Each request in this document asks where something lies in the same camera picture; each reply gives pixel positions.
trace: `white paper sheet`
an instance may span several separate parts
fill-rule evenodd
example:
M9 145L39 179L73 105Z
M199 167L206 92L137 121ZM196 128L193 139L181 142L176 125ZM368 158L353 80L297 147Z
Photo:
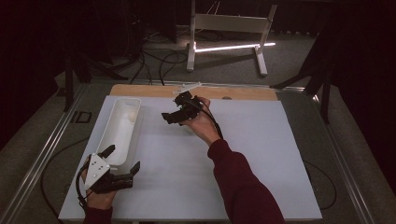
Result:
M82 164L98 147L117 96L107 96ZM128 220L228 219L213 176L207 145L161 113L177 110L174 99L141 100L143 125L134 161L141 161L132 189L120 190L113 218ZM285 111L279 101L212 100L210 109L234 151L242 152L260 181L273 193L285 219L318 219L321 213ZM74 184L61 219L82 219Z

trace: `red sleeve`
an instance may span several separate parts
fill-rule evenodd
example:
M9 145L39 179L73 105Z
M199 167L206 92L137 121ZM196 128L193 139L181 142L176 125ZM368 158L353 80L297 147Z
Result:
M113 207L107 210L87 207L84 224L111 224L112 215Z
M224 140L214 142L207 155L215 163L214 175L233 224L285 223L273 195L252 173L244 155L231 151Z

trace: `wrist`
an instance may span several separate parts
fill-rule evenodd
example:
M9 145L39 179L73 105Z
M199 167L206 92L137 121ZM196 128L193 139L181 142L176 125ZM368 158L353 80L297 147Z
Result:
M111 208L111 203L87 203L90 208L96 208L100 210L107 210Z
M216 134L211 134L207 136L204 140L207 143L207 145L210 147L214 142L220 139L220 136Z

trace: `dark background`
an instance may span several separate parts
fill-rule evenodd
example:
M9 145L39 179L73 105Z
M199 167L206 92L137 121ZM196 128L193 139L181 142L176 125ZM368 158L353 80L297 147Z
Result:
M111 63L113 55L129 57L139 51L144 28L158 29L176 40L176 24L190 23L190 1L143 2L0 3L1 148L58 90L53 78L64 71L66 53L81 51L95 61ZM266 16L270 6L248 1L235 12L236 1L223 2L219 14ZM341 48L336 52L332 84L339 88L385 177L396 191L395 3L386 0L330 2L280 4L272 29L277 34L299 32L312 36L321 31L302 67L304 70L325 60L343 25L359 18L344 34ZM197 1L197 11L206 13L211 4L212 1ZM123 41L115 41L114 36Z

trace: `hand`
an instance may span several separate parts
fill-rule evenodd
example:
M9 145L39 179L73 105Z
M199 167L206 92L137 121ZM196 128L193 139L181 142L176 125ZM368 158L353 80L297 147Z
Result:
M203 110L210 114L210 101L204 97L198 97L198 100L204 104ZM184 120L180 122L180 124L189 126L198 137L207 143L208 146L220 139L215 124L210 119L210 117L208 117L207 114L202 111L199 112L195 119Z
M87 177L88 169L85 169L81 173L81 178L85 182ZM87 189L87 205L91 208L107 210L111 208L113 204L114 197L116 197L117 192L111 191L109 193L97 194L91 189Z

